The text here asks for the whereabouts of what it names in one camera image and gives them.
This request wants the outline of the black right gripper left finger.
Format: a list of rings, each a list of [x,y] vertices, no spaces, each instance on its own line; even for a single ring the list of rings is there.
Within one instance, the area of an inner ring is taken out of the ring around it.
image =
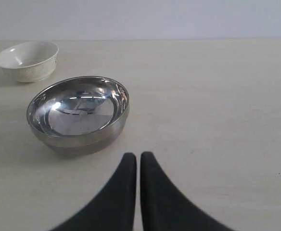
[[[131,231],[136,200],[137,161],[125,153],[101,191],[54,231]]]

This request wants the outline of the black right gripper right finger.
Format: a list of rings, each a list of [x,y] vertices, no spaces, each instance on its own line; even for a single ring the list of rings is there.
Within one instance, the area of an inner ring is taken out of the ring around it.
[[[228,231],[171,182],[155,156],[140,157],[140,204],[145,231]]]

